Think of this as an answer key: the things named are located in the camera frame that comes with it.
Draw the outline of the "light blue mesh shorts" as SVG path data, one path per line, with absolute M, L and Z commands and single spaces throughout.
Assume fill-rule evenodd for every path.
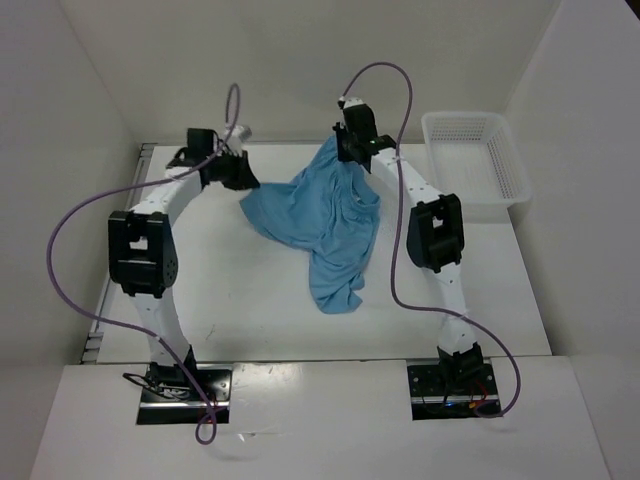
M 364 272 L 380 224 L 381 199 L 356 163 L 338 160 L 331 136 L 292 180 L 264 183 L 240 201 L 263 237 L 309 254 L 311 297 L 324 314 L 362 303 Z

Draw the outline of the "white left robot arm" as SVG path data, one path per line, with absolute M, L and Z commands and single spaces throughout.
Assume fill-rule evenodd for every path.
M 228 125 L 223 138 L 213 130 L 188 129 L 187 145 L 165 167 L 165 182 L 109 217 L 109 274 L 132 300 L 148 335 L 150 365 L 141 385 L 160 397 L 185 400 L 200 385 L 172 291 L 179 269 L 172 227 L 211 183 L 234 191 L 260 186 L 245 149 L 251 136 L 244 125 Z

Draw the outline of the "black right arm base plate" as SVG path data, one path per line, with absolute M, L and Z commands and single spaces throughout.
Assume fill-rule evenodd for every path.
M 406 366 L 413 421 L 478 418 L 495 415 L 501 403 L 491 362 L 480 373 L 458 386 L 447 386 L 434 359 L 408 362 Z

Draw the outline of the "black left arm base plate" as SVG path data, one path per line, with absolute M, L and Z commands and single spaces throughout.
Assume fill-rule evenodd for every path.
M 214 407 L 218 424 L 230 417 L 233 367 L 230 364 L 198 364 L 195 378 Z M 206 414 L 206 404 L 190 384 L 168 387 L 153 385 L 144 376 L 123 375 L 141 388 L 137 425 L 196 425 Z

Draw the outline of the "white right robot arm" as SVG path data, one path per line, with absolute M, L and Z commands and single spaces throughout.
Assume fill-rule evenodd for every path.
M 378 133 L 373 110 L 357 97 L 341 96 L 343 119 L 336 123 L 338 159 L 354 163 L 397 191 L 399 225 L 406 226 L 405 248 L 411 262 L 432 277 L 443 300 L 429 312 L 442 315 L 438 334 L 438 378 L 443 395 L 466 389 L 482 369 L 482 350 L 464 320 L 466 299 L 461 283 L 465 247 L 461 202 L 433 187 L 407 162 L 392 137 Z

